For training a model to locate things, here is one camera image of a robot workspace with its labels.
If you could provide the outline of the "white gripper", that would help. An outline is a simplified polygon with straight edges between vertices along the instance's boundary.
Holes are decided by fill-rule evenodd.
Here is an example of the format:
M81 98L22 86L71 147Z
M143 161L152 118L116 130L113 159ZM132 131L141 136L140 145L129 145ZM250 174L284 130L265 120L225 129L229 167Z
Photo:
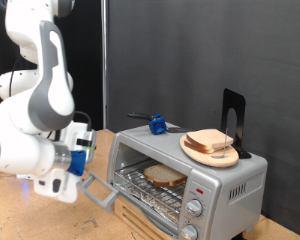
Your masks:
M87 123L72 121L61 131L61 141L70 151L80 151L90 146Z

